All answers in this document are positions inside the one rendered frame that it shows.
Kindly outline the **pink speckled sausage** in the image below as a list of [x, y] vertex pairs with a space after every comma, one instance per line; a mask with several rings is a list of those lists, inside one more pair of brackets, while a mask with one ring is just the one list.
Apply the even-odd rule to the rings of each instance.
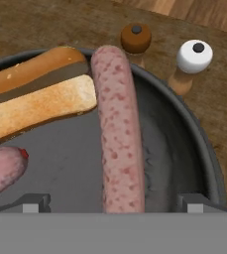
[[26, 171], [29, 154], [18, 147], [0, 147], [0, 192], [17, 181]]
[[101, 127], [103, 208], [107, 213], [145, 210], [145, 172], [137, 96], [129, 61], [115, 46], [91, 58]]

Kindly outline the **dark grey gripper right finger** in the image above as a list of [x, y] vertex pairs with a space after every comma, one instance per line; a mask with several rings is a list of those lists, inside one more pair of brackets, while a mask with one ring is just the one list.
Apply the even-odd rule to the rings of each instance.
[[185, 213], [227, 212], [227, 206], [213, 203], [200, 193], [183, 193], [178, 196], [177, 209]]

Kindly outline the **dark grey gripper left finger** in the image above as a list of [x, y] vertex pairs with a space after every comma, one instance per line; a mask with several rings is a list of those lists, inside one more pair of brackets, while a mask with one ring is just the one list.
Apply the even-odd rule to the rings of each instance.
[[0, 212], [7, 213], [48, 213], [51, 195], [49, 193], [26, 193], [12, 203], [1, 205]]

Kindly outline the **dark grey bowl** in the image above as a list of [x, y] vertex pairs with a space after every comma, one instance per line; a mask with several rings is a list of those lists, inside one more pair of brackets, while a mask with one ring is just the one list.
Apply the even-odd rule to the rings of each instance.
[[[0, 60], [0, 70], [43, 52]], [[88, 75], [94, 79], [86, 54]], [[212, 147], [195, 117], [152, 74], [131, 68], [145, 172], [145, 212], [177, 210], [178, 196], [200, 193], [216, 204], [226, 201], [222, 174]], [[100, 212], [103, 208], [101, 127], [96, 106], [26, 129], [0, 141], [29, 154], [25, 173], [0, 192], [0, 206], [26, 193], [49, 193], [53, 212]]]

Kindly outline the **brown-topped wooden shaker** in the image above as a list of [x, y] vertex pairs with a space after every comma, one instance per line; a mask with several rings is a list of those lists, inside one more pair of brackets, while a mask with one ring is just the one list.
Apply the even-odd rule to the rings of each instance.
[[145, 67], [144, 54], [152, 41], [152, 32], [147, 24], [131, 23], [120, 34], [122, 49], [129, 60], [140, 67]]

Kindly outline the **white-topped wooden shaker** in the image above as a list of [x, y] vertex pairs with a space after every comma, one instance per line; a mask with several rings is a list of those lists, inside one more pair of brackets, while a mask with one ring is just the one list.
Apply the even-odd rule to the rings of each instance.
[[169, 77], [169, 87], [180, 96], [191, 90], [195, 76], [208, 68], [213, 59], [213, 50], [201, 40], [184, 42], [176, 55], [176, 68]]

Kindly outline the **split hot dog bun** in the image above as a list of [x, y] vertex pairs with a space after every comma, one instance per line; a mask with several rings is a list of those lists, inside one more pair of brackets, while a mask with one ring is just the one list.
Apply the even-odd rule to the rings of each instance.
[[0, 141], [96, 106], [85, 55], [56, 47], [0, 70]]

